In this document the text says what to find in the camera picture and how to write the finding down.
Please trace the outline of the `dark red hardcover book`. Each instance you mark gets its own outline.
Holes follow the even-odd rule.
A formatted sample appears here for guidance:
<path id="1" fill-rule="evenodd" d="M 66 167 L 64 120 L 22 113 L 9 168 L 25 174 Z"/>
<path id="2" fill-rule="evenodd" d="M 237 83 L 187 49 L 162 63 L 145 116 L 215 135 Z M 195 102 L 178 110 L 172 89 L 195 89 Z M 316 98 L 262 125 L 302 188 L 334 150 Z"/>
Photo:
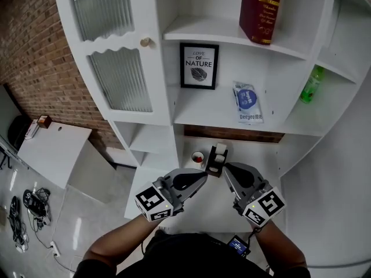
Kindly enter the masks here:
<path id="1" fill-rule="evenodd" d="M 242 0 L 239 26 L 253 43 L 270 45 L 280 0 Z"/>

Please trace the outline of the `white and red booklet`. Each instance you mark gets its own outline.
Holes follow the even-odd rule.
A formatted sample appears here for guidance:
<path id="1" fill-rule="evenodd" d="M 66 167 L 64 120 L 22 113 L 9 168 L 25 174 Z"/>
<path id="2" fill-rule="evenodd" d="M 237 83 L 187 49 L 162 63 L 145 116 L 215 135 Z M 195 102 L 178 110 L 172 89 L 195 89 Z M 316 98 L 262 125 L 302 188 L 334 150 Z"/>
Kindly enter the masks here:
<path id="1" fill-rule="evenodd" d="M 28 130 L 25 134 L 25 137 L 24 137 L 25 140 L 32 139 L 35 136 L 35 134 L 37 133 L 37 131 L 39 129 L 39 125 L 38 125 L 37 121 L 38 121 L 37 119 L 34 119 L 32 121 L 32 123 L 30 124 L 30 126 L 29 126 L 29 128 L 28 128 Z"/>

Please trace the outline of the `plain white side desk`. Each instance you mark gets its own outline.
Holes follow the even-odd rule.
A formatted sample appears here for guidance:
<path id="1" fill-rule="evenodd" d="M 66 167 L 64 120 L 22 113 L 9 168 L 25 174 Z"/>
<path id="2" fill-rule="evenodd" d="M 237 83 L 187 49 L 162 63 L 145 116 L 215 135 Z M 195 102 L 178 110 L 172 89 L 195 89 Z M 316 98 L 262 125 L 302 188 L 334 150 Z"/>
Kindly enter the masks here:
<path id="1" fill-rule="evenodd" d="M 24 140 L 17 155 L 62 189 L 72 187 L 104 204 L 128 200 L 125 176 L 89 141 L 91 129 L 52 122 Z"/>

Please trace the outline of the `black phone with blue screen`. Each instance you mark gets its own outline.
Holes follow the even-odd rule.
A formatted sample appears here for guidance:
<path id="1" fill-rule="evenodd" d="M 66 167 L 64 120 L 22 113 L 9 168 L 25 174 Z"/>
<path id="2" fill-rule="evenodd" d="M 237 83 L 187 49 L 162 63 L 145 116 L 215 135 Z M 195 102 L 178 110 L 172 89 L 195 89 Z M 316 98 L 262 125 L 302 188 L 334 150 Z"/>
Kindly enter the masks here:
<path id="1" fill-rule="evenodd" d="M 239 236 L 235 235 L 227 243 L 229 247 L 233 248 L 238 255 L 246 257 L 250 254 L 250 245 L 244 242 Z"/>

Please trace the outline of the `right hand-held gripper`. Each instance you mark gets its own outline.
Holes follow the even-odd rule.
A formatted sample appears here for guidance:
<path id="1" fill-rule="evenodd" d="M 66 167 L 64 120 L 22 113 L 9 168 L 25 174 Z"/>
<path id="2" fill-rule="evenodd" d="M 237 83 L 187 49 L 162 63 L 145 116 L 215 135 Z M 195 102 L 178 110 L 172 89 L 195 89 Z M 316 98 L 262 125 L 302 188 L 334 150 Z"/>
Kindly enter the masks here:
<path id="1" fill-rule="evenodd" d="M 257 228 L 262 228 L 286 207 L 279 189 L 263 180 L 259 171 L 250 165 L 226 163 L 223 176 L 236 197 L 233 208 Z"/>

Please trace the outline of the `person's left forearm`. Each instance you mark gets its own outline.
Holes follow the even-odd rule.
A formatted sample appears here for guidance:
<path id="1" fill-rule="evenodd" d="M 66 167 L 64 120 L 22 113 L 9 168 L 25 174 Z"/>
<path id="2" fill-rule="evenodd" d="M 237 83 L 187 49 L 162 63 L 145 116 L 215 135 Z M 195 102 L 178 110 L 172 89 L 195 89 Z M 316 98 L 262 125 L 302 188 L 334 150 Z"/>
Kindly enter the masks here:
<path id="1" fill-rule="evenodd" d="M 116 273 L 117 266 L 123 263 L 161 222 L 149 222 L 140 215 L 97 239 L 83 258 L 103 262 Z"/>

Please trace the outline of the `person's black shirt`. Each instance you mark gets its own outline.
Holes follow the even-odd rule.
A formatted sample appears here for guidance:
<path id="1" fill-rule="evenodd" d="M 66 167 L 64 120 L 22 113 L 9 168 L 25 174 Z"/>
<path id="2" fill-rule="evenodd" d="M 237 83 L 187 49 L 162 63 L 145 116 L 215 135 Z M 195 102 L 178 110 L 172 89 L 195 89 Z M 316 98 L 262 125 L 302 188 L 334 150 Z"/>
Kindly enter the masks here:
<path id="1" fill-rule="evenodd" d="M 205 234 L 155 236 L 143 258 L 119 273 L 93 259 L 73 278 L 273 278 L 237 250 Z"/>

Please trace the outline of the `person's right forearm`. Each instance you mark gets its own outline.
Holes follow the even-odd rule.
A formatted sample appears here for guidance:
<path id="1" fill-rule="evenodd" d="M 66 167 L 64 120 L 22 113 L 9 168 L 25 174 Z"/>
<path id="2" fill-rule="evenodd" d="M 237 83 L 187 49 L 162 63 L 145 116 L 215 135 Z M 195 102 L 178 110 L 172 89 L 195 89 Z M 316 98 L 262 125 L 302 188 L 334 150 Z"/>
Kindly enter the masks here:
<path id="1" fill-rule="evenodd" d="M 303 252 L 275 225 L 268 221 L 255 234 L 258 244 L 273 272 L 287 272 L 292 268 L 306 268 Z"/>

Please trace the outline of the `black framed leaf picture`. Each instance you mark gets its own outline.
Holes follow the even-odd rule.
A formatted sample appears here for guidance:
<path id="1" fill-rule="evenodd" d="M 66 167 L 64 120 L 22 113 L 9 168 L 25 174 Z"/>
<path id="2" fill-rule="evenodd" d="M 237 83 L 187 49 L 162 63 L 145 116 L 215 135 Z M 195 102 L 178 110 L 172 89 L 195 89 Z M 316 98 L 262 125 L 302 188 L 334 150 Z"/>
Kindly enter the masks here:
<path id="1" fill-rule="evenodd" d="M 216 88 L 219 45 L 180 42 L 181 88 Z"/>

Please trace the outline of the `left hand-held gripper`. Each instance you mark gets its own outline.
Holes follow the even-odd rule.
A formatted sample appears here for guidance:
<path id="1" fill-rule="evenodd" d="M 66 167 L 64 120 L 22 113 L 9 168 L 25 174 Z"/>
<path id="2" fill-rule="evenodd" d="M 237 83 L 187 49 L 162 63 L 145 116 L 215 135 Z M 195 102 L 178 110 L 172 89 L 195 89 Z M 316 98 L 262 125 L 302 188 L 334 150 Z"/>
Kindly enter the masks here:
<path id="1" fill-rule="evenodd" d="M 147 221 L 164 220 L 182 213 L 183 203 L 192 198 L 207 179 L 207 172 L 202 170 L 175 169 L 140 188 L 134 197 L 135 204 Z"/>

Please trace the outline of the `black padded chair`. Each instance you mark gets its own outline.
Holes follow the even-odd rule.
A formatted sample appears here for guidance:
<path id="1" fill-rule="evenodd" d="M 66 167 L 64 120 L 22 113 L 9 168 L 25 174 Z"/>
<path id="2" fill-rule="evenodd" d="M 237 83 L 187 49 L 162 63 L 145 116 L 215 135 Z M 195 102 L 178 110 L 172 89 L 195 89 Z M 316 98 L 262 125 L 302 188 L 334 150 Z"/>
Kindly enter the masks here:
<path id="1" fill-rule="evenodd" d="M 26 115 L 14 118 L 8 128 L 8 140 L 17 151 L 20 149 L 32 120 Z"/>

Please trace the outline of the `white mug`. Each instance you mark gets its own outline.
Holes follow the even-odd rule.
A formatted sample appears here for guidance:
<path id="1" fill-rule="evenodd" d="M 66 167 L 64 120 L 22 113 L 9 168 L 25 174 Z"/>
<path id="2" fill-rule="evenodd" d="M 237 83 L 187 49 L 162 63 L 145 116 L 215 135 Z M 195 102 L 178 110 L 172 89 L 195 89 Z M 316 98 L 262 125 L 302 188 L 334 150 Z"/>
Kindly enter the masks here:
<path id="1" fill-rule="evenodd" d="M 191 155 L 190 163 L 193 169 L 203 170 L 205 168 L 205 155 L 201 151 L 195 151 Z"/>

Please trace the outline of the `blue white wipes pack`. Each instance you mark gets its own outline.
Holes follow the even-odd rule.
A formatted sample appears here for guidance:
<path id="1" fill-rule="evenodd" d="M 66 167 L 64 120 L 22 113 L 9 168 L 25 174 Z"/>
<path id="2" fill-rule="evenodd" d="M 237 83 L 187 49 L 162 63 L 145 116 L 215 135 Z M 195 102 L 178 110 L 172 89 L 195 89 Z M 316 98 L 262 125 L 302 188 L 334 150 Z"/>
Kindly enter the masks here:
<path id="1" fill-rule="evenodd" d="M 249 125 L 264 123 L 254 87 L 250 84 L 235 81 L 232 91 L 237 105 L 238 122 Z"/>

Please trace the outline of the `grey metal cabinet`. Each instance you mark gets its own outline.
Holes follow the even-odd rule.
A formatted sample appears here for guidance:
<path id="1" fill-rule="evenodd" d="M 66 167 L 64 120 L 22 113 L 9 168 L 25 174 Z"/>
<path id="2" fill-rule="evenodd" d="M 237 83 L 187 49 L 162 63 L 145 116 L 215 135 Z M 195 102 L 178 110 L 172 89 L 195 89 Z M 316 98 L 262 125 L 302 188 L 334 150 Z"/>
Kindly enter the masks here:
<path id="1" fill-rule="evenodd" d="M 20 115 L 21 112 L 6 91 L 5 86 L 0 85 L 0 136 L 11 146 L 14 142 L 8 138 L 8 131 L 14 119 Z"/>

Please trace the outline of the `small brown box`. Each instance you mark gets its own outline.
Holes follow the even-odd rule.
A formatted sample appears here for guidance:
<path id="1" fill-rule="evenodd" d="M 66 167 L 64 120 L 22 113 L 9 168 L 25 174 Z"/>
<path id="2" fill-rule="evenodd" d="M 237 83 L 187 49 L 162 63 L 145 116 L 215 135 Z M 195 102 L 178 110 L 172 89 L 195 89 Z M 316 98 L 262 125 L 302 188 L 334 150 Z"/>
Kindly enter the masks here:
<path id="1" fill-rule="evenodd" d="M 37 125 L 43 129 L 48 129 L 51 123 L 52 118 L 49 115 L 41 115 L 37 120 Z"/>

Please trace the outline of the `green plastic bottle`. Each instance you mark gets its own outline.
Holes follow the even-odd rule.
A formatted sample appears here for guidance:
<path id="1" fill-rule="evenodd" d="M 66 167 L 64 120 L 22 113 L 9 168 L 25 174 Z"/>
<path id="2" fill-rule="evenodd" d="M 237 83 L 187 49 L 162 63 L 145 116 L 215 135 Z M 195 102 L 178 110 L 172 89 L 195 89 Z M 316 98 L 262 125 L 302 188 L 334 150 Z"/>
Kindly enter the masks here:
<path id="1" fill-rule="evenodd" d="M 303 103 L 309 104 L 312 101 L 313 96 L 315 92 L 317 91 L 318 86 L 322 82 L 323 72 L 324 72 L 323 67 L 315 65 L 300 95 L 300 100 Z"/>

